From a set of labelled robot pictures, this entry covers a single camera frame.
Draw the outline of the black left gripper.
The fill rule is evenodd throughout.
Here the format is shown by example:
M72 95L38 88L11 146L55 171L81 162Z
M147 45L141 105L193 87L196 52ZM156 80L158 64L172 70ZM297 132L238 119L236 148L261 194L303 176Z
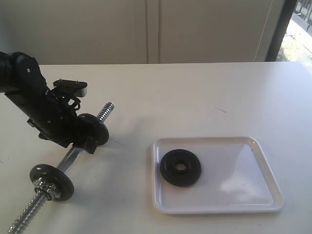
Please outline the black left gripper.
M93 154L97 148L93 137L85 139L85 122L78 117L80 99L74 95L43 92L27 95L27 123L39 131L39 138L62 147L83 145L84 151Z

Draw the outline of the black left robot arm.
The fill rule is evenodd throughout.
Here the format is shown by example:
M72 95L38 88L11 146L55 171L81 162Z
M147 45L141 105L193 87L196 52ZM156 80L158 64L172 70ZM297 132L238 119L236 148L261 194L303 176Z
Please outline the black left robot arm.
M86 82L59 79L50 89L34 57L0 54L0 91L28 116L27 123L38 130L39 138L93 154L97 147L93 127L76 114L86 88Z

